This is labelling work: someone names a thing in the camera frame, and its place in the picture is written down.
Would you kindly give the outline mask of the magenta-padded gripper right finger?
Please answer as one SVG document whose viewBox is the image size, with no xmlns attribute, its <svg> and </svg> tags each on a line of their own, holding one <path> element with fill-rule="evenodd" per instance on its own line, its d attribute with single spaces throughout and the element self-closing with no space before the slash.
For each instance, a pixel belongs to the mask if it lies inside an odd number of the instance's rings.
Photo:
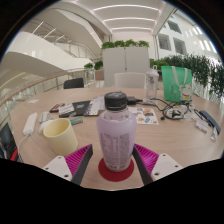
<svg viewBox="0 0 224 224">
<path fill-rule="evenodd" d="M 182 166 L 168 154 L 157 154 L 138 144 L 134 145 L 133 156 L 144 185 L 182 169 Z"/>
</svg>

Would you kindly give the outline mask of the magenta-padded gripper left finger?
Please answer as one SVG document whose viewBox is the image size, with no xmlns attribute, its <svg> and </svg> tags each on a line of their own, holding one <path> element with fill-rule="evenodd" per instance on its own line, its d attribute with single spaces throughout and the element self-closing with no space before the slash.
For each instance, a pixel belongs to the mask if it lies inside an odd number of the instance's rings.
<svg viewBox="0 0 224 224">
<path fill-rule="evenodd" d="M 80 185 L 93 155 L 92 145 L 86 145 L 67 156 L 56 156 L 44 170 L 76 185 Z"/>
</svg>

